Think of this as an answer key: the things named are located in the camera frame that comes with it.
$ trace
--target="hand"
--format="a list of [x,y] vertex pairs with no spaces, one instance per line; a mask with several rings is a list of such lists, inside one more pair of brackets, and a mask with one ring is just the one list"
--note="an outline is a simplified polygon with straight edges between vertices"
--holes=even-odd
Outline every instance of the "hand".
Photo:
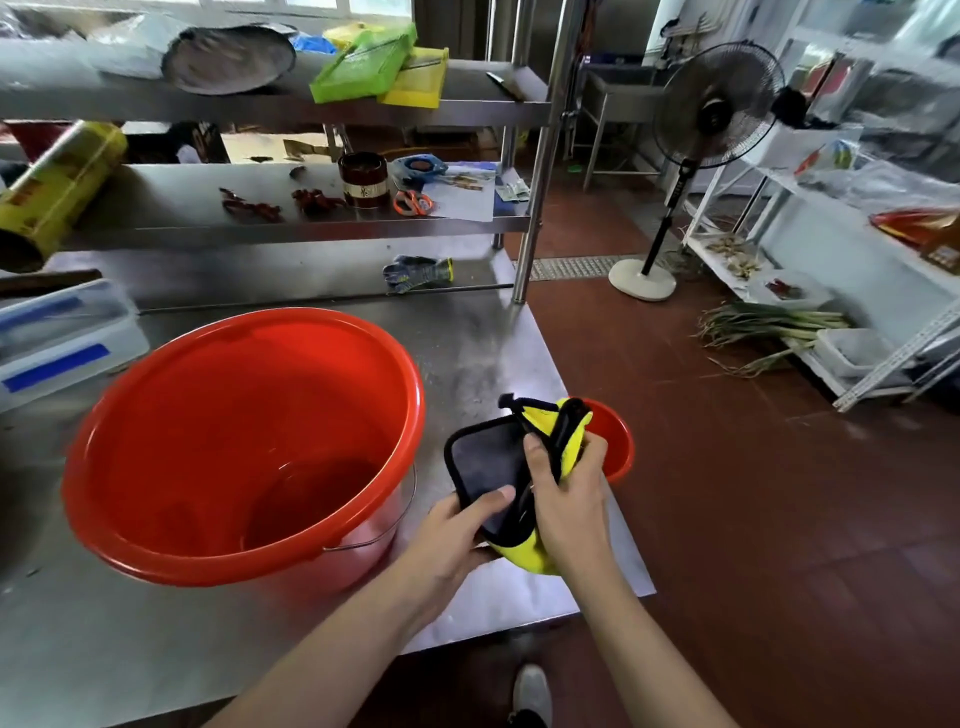
[[467,574],[499,557],[489,546],[476,547],[480,526],[513,501],[514,486],[485,493],[460,510],[457,494],[439,500],[423,519],[413,541],[397,559],[400,582],[414,591],[418,610],[409,639],[440,616]]
[[537,529],[566,581],[584,570],[615,566],[602,477],[607,441],[590,432],[584,441],[587,447],[580,462],[558,486],[540,438],[533,434],[523,438],[533,479]]

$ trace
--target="scissors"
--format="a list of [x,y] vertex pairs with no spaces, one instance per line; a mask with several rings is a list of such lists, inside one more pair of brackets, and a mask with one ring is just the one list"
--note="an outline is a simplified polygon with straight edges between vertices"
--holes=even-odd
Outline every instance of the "scissors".
[[404,217],[428,215],[433,209],[433,200],[419,192],[401,189],[394,197],[394,209]]

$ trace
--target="yellow can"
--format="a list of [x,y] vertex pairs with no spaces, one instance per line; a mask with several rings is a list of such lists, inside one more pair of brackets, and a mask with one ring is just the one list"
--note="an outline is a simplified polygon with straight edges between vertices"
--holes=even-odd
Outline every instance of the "yellow can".
[[0,194],[0,268],[40,270],[126,153],[113,124],[74,124]]

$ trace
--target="metal bucket handle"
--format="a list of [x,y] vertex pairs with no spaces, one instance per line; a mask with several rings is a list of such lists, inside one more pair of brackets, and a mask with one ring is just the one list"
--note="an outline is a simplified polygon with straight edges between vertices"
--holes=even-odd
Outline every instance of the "metal bucket handle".
[[407,504],[403,507],[403,511],[400,513],[399,516],[396,517],[396,521],[394,521],[389,528],[384,528],[383,533],[381,533],[379,536],[377,536],[374,539],[370,539],[369,541],[365,541],[362,544],[347,544],[346,546],[324,546],[324,553],[329,553],[330,551],[352,551],[355,548],[363,548],[364,546],[371,546],[376,542],[378,542],[380,539],[382,539],[384,536],[386,536],[388,533],[391,533],[397,526],[399,526],[400,522],[403,520],[403,517],[407,515],[407,511],[410,510],[410,506],[413,505],[414,496],[417,494],[417,462],[416,461],[413,464],[413,471],[414,471],[413,492],[410,494],[410,499],[407,501]]

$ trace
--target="shoe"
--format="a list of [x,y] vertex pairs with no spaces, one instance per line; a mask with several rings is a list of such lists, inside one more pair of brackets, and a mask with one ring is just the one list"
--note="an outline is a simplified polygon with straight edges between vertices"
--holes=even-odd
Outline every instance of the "shoe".
[[524,665],[514,682],[514,713],[531,711],[540,716],[543,725],[553,725],[553,698],[546,674],[539,665]]

